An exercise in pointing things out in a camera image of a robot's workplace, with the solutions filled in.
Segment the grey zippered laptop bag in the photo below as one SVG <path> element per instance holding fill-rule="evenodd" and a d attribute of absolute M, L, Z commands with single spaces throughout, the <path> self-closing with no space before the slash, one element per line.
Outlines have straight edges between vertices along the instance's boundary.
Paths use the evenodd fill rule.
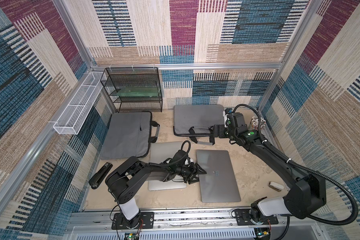
<path fill-rule="evenodd" d="M 111 118 L 100 160 L 143 158 L 158 139 L 160 124 L 149 111 L 117 113 Z"/>

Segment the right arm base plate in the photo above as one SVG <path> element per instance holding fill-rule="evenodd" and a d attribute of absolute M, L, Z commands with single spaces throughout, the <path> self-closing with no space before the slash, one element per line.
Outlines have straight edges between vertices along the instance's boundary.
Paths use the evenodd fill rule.
<path fill-rule="evenodd" d="M 231 216 L 237 221 L 238 226 L 277 225 L 279 223 L 276 215 L 255 220 L 250 211 L 251 209 L 234 209 L 231 211 Z"/>

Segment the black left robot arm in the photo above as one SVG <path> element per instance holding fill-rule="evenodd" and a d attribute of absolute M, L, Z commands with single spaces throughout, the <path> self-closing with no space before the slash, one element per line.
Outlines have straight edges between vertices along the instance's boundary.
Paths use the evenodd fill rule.
<path fill-rule="evenodd" d="M 161 163 L 146 163 L 137 157 L 130 157 L 111 172 L 105 180 L 108 192 L 114 197 L 120 213 L 113 219 L 113 230 L 118 222 L 126 228 L 135 229 L 143 225 L 142 213 L 137 206 L 135 195 L 146 181 L 169 182 L 176 176 L 189 185 L 200 181 L 199 176 L 207 172 L 191 161 L 191 142 L 184 141 L 181 149 L 172 158 Z"/>

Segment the silver apple laptop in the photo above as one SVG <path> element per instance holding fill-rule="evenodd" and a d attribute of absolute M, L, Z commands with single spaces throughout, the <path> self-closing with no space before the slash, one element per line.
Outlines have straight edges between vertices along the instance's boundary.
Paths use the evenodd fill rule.
<path fill-rule="evenodd" d="M 168 158 L 172 158 L 175 153 L 181 149 L 182 142 L 155 143 L 151 145 L 150 163 L 162 163 Z M 149 191 L 162 191 L 173 189 L 184 189 L 187 184 L 183 182 L 183 178 L 176 176 L 168 182 L 149 181 Z"/>

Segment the dark grey laptop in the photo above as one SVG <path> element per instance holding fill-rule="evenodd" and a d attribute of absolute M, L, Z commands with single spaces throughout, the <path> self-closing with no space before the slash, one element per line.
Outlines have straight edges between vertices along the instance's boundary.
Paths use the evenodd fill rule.
<path fill-rule="evenodd" d="M 197 163 L 206 171 L 199 175 L 203 203 L 237 203 L 241 196 L 228 151 L 197 150 Z"/>

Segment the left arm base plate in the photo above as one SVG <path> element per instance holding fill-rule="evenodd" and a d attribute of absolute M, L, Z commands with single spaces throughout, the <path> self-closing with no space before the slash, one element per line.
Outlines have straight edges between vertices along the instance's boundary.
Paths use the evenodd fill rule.
<path fill-rule="evenodd" d="M 152 229 L 154 225 L 154 212 L 139 212 L 131 220 L 127 220 L 122 213 L 116 213 L 113 217 L 112 230 L 134 230 L 138 228 Z"/>

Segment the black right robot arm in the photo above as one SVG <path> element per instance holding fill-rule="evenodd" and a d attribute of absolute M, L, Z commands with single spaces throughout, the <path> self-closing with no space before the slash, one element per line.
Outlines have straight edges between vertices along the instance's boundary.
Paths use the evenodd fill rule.
<path fill-rule="evenodd" d="M 226 122 L 213 127 L 215 137 L 228 138 L 230 144 L 237 144 L 260 158 L 276 172 L 289 188 L 283 197 L 268 199 L 266 197 L 252 203 L 251 220 L 261 224 L 266 217 L 273 215 L 293 216 L 298 219 L 310 218 L 320 223 L 344 226 L 354 222 L 359 214 L 357 201 L 352 194 L 334 179 L 294 162 L 272 145 L 261 133 L 261 129 L 249 130 L 243 114 L 234 109 L 225 109 Z M 348 218 L 331 221 L 313 216 L 313 213 L 327 203 L 326 182 L 339 188 L 349 199 L 352 211 Z"/>

